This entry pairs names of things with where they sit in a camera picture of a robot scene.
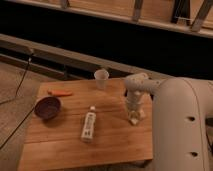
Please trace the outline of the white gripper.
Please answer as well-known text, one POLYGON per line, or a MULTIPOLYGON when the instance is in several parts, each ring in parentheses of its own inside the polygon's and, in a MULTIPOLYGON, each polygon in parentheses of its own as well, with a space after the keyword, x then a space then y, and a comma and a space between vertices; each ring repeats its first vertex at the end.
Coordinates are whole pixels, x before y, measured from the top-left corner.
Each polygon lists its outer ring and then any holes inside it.
MULTIPOLYGON (((133 118, 133 111, 138 112, 142 105, 142 96, 143 93, 139 91, 128 91, 126 95, 125 104, 128 111, 128 119, 131 120, 133 118)), ((143 110, 139 111, 139 119, 142 120, 145 118, 145 113, 143 110)))

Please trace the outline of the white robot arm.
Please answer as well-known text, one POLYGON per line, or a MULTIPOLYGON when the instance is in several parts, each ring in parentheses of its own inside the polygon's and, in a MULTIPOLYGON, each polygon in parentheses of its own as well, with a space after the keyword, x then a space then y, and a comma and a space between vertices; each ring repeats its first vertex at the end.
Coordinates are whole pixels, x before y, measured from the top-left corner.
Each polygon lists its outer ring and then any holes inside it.
POLYGON ((210 171, 205 120, 213 117, 213 81, 138 73, 124 85, 128 109, 138 104, 137 92, 153 96, 154 171, 210 171))

